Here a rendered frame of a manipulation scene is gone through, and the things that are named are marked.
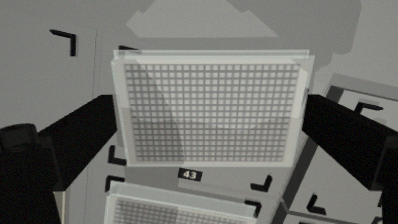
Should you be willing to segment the grey flat deck plate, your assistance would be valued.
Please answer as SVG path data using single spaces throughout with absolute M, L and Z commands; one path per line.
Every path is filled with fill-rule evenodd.
M 96 31 L 93 99 L 102 32 L 175 50 L 310 50 L 310 81 L 398 100 L 398 0 L 0 0 L 0 8 Z M 271 224 L 308 135 L 278 197 L 93 163 L 93 167 L 276 200 Z

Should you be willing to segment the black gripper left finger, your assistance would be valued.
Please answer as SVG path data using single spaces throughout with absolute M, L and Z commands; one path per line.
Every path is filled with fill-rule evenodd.
M 38 133 L 29 123 L 1 128 L 0 224 L 61 224 L 54 192 L 65 191 L 116 131 L 112 95 Z

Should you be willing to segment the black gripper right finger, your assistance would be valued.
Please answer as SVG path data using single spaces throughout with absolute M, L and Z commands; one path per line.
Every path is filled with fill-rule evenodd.
M 319 94 L 302 131 L 369 191 L 382 191 L 382 224 L 398 224 L 398 132 Z

